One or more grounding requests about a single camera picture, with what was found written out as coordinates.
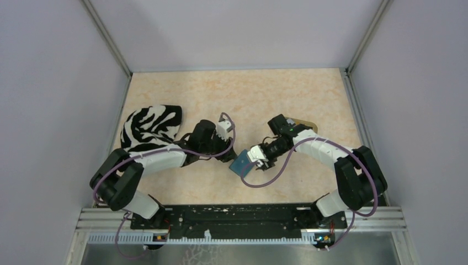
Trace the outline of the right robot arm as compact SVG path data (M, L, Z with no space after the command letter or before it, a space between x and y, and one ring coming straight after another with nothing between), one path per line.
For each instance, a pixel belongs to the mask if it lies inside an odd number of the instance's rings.
M338 212L358 211L370 202L377 204L387 190L387 181L368 147L344 147L282 114L269 120L268 125L274 140L252 146L247 152L249 161L259 169L266 171L283 154L298 152L321 162L336 175L337 189L312 203L311 221L315 226L326 227Z

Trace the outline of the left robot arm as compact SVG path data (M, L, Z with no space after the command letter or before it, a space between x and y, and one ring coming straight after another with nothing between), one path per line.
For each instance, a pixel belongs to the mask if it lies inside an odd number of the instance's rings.
M137 214L147 225L157 229L166 220L164 206L137 190L141 178L185 167L201 158L228 162L236 157L235 138L234 122L221 118L217 124L201 120L186 138L157 149L133 153L116 149L90 181L94 199L112 211L126 210Z

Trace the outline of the cream oval card tray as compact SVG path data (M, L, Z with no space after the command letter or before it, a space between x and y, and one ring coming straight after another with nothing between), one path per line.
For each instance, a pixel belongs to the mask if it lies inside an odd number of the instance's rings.
M316 134L318 133L318 126L311 122L311 121L305 121L305 120L301 120L301 119L295 119L295 118L291 118L291 117L286 117L287 121L290 121L290 122L293 122L294 124L298 125L298 124L303 124L307 127L310 127Z

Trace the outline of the blue card holder wallet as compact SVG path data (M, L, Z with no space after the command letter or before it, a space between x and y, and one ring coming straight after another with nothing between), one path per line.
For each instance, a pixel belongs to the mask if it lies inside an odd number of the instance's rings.
M228 168L238 177L245 177L255 166L256 164L249 159L248 150L244 149Z

